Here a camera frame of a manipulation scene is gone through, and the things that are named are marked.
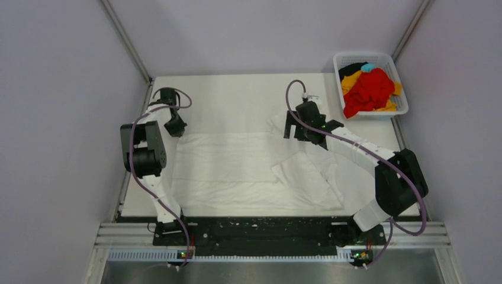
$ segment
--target metal frame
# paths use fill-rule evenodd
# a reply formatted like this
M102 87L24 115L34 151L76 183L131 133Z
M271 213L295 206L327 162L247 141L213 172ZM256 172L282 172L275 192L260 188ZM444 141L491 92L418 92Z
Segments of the metal frame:
M108 18L111 21L112 26L115 28L117 35L119 36L119 39L124 45L124 48L126 49L127 53L130 55L132 61L134 62L136 68L139 70L141 73L143 79L149 83L147 92L145 95L145 100L143 103L143 110L146 108L151 92L152 92L152 86L153 82L148 74L143 62L141 61L138 52L134 48L131 40L129 39L127 33L125 32L123 26L120 23L120 20L117 17L117 14L113 10L109 0L99 0L99 2L102 4L102 7L104 11L107 13ZM408 43L411 35L413 34L415 28L417 27L417 24L420 22L420 20L423 18L423 15L425 12L430 8L430 6L434 3L434 0L423 0L420 7L418 8L415 16L410 22L410 25L406 29L405 33L403 34L402 39L400 40L398 46L396 47L395 51L392 53L392 59L396 61L399 58L399 55L401 54L403 48L406 46ZM404 135L403 131L403 126L401 124L401 121L398 117L395 117L392 119L392 125L394 127L396 137L399 143L399 146L401 149L404 149L407 147L406 143L406 138ZM128 181L130 178L129 173L125 173L124 175L124 180L123 184L121 187L121 192L120 192L120 197L117 202L116 210L114 212L113 217L111 218L110 223L103 223L101 224L94 249L92 252L92 256L88 265L87 269L87 274L85 277L84 283L88 284L98 284L101 283L101 279L103 277L103 274L105 272L105 265L108 257L112 255L113 257L123 257L123 260L136 260L136 261L141 261L138 257L139 256L155 256L159 257L158 254L148 254L148 252L164 252L165 254L160 255L160 257L167 257L162 259L162 261L166 260L171 260L169 257L172 257L174 252L176 252L178 249L183 250L184 247L154 247L152 245L152 240L153 240L153 235L154 233L151 233L147 229L147 223L113 223L116 220L117 214L119 212L120 206L122 206L124 202L124 198L127 192L127 186L128 186ZM420 226L420 222L400 222L399 224L405 226L409 230L416 231L418 230ZM383 224L384 226L384 231L386 234L389 233L389 224ZM440 269L440 272L443 276L443 280L445 284L460 284L464 283L463 275L461 273L461 270L458 266L458 263L456 261L455 255L452 250L452 246L448 237L448 233L446 231L446 228L442 222L428 222L427 224L427 229L425 232L418 236L418 237L412 237L409 235L406 235L399 230L394 230L394 237L392 239L392 242L389 246L389 249L434 249L435 254L438 260L438 266ZM340 254L342 257L338 260L343 260L347 261L347 259L343 258L343 254L347 253L347 251L350 250L360 250L364 249L364 247L361 246L347 246L344 247L342 250L340 250ZM139 253L139 252L145 252L147 254L127 254L127 253ZM316 257L310 257L309 258L311 261L314 262L321 262L321 261L326 261L326 262L335 262L337 261L337 258L327 256L327 257L321 257L321 258L316 258ZM239 258L229 258L229 257L216 257L216 258L211 258L211 257L206 257L206 258L201 258L201 259L195 259L195 261L212 261L212 262L217 262L217 261L225 261L225 262L238 262L238 261L274 261L272 258L268 259L263 259L263 258L253 258L253 259L239 259ZM285 259L279 259L276 261L305 261L305 258L289 258L287 260Z

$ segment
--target yellow cloth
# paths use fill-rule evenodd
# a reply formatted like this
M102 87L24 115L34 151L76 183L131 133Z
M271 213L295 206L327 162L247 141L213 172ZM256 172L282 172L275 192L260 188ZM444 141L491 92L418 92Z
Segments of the yellow cloth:
M343 80L342 80L342 93L344 96L350 91L350 89L352 89L352 87L354 87L354 85L358 81L361 73L362 73L362 71L359 70L356 73L354 73L350 76L345 76L345 78L343 78Z
M350 75L350 76L345 76L342 80L342 93L345 96L352 87L356 84L358 81L362 71L357 71L356 73ZM394 82L394 93L393 95L395 96L400 96L401 92L403 91L403 86L398 83ZM387 101L387 104L383 108L375 109L374 111L397 111L397 104L395 102L392 102L391 99Z

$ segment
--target white table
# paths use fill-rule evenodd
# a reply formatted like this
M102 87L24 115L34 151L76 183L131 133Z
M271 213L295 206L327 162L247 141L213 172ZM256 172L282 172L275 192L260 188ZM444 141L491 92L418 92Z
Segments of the white table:
M339 102L335 75L321 74L272 74L272 75L215 75L215 76L168 76L157 77L153 91L162 87L174 87L185 91L193 99L189 109L180 110L180 115L188 124L185 134L195 133L255 133L270 131L267 120L285 112L285 90L290 81L302 80L307 92L317 95L323 102L320 111L327 120L334 119L356 135L366 138L382 147L399 150L397 138L390 120L346 120ZM292 107L301 103L301 86L291 88ZM187 104L186 98L181 104ZM350 216L374 198L374 179L361 168L344 157L339 158L339 189L345 196L344 209L336 211L297 211L281 215L289 216ZM344 185L360 189L344 191ZM123 217L156 216L152 200L135 181L128 184L121 215ZM207 207L184 207L187 216L270 216L267 211L218 210ZM417 216L417 205L403 214Z

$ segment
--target black cloth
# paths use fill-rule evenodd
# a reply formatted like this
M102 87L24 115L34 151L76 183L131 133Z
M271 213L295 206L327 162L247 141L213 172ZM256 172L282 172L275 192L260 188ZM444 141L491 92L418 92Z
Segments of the black cloth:
M345 66L344 68L339 69L338 74L340 75L340 82L343 80L343 78L345 78L345 76L350 76L359 71L361 67L365 64L368 64L368 62L352 63L350 65Z

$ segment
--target pile of clothes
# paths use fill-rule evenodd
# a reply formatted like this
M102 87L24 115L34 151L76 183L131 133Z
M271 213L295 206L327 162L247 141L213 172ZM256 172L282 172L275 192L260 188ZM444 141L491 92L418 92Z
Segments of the pile of clothes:
M387 74L368 62L353 63L339 70L342 83L346 118L359 111L396 111L391 101L393 95L401 95L403 86L393 82Z

